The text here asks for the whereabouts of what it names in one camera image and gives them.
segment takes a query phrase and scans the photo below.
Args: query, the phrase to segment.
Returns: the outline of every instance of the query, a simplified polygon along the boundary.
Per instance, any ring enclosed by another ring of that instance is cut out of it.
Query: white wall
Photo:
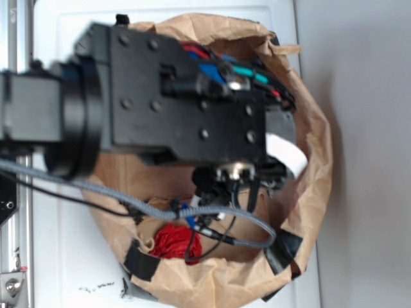
[[[411,1],[296,0],[302,77],[333,128],[323,308],[411,307]]]

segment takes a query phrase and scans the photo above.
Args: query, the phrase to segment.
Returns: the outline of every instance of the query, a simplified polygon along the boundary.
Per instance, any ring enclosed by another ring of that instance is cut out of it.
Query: blue connector
[[[188,209],[187,203],[184,202],[184,203],[181,205],[181,208],[182,208],[182,209]],[[192,228],[192,229],[195,228],[196,223],[195,223],[195,221],[194,221],[194,217],[193,217],[193,216],[186,217],[186,221],[187,221],[188,225],[190,226],[190,228]]]

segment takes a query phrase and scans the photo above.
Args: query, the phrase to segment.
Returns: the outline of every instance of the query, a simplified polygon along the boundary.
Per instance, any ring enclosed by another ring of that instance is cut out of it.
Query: black tape
[[[261,299],[262,299],[264,302],[267,303],[271,298],[275,297],[275,295],[276,295],[278,292],[280,292],[282,289],[283,289],[283,287],[279,288],[277,291],[274,291],[273,293],[270,293],[269,295],[266,295],[266,296],[264,296],[264,297],[261,297]]]
[[[139,241],[134,239],[128,249],[124,266],[137,278],[144,281],[151,281],[161,259],[142,253],[139,247]]]
[[[273,245],[264,249],[265,257],[271,267],[272,272],[277,275],[287,266],[289,266],[300,248],[302,238],[291,234],[285,230],[280,230],[277,234]],[[297,278],[300,274],[293,274],[292,279]],[[273,298],[281,289],[270,293],[262,298],[264,302]]]
[[[271,39],[271,43],[273,43],[276,46],[280,46],[280,41],[278,40],[277,35]]]

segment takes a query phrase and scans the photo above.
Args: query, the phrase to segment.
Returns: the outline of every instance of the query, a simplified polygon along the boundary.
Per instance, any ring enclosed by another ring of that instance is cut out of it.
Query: metal bracket
[[[27,308],[28,288],[25,271],[0,274],[0,308]]]

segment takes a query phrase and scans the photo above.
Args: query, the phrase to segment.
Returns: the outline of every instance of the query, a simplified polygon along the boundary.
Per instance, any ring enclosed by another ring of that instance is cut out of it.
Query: gray braided cable
[[[33,178],[39,178],[41,180],[45,180],[48,182],[55,182],[62,185],[68,185],[71,187],[75,187],[78,189],[83,189],[87,191],[92,191],[94,193],[102,194],[119,201],[127,202],[135,209],[145,213],[146,215],[155,217],[161,220],[174,220],[179,217],[186,218],[190,216],[197,216],[197,215],[207,215],[207,214],[218,214],[218,213],[226,213],[231,214],[233,216],[238,216],[244,219],[251,221],[252,223],[256,224],[257,226],[261,227],[269,234],[269,238],[264,242],[252,242],[252,241],[243,241],[240,239],[235,239],[234,244],[240,246],[246,246],[250,248],[257,248],[257,249],[264,249],[272,245],[276,238],[275,230],[265,221],[262,219],[254,216],[253,214],[246,212],[241,209],[232,209],[224,206],[209,206],[209,207],[197,207],[197,208],[188,208],[188,209],[181,209],[178,213],[172,210],[159,210],[151,205],[138,200],[135,197],[132,197],[128,194],[123,192],[117,191],[115,189],[105,187],[102,185],[94,184],[87,181],[68,181],[64,178],[60,178],[59,176],[54,176],[48,173],[45,173],[38,169],[33,169],[31,167],[22,166],[17,164],[16,162],[12,162],[10,160],[6,160],[0,158],[0,169],[16,173],[16,174],[24,174]]]

